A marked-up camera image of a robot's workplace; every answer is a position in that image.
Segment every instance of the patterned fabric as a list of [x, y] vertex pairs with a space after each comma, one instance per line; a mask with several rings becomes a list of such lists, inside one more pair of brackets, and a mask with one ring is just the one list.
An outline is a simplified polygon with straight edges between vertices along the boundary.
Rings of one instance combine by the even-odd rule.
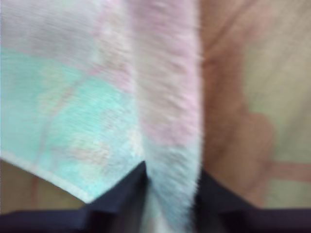
[[142, 232], [191, 231], [202, 129], [195, 1], [1, 6], [2, 158], [85, 202], [146, 160]]
[[311, 1], [202, 0], [204, 167], [266, 208], [311, 207]]

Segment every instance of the fabric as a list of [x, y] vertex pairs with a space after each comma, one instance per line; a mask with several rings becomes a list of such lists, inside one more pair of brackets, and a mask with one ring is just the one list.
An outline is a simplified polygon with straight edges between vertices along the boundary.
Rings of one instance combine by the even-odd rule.
[[[146, 167], [141, 163], [111, 190], [79, 210], [1, 215], [0, 231], [138, 233], [146, 189]], [[311, 209], [256, 209], [204, 171], [195, 200], [198, 233], [307, 233], [311, 230]]]
[[191, 232], [202, 152], [252, 204], [311, 207], [309, 0], [1, 4], [2, 159], [85, 202], [145, 160], [142, 232]]
[[85, 205], [65, 190], [0, 160], [1, 213], [23, 210], [76, 209]]
[[191, 231], [202, 138], [196, 2], [1, 6], [2, 159], [85, 202], [146, 160], [142, 232]]
[[258, 207], [311, 207], [311, 2], [202, 0], [204, 168]]

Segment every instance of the beige fabric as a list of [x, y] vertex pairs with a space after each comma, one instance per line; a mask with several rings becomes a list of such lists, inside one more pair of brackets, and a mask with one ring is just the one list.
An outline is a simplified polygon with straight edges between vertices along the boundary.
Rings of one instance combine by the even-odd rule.
[[204, 167], [262, 207], [311, 207], [311, 1], [202, 0]]
[[0, 172], [1, 214], [16, 210], [75, 209], [84, 205], [64, 190], [4, 161]]

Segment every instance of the towel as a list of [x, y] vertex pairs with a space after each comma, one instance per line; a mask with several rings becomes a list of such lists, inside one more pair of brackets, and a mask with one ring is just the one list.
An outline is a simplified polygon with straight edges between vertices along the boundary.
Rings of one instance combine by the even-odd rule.
[[197, 2], [1, 2], [1, 157], [91, 202], [142, 160], [142, 232], [192, 232]]

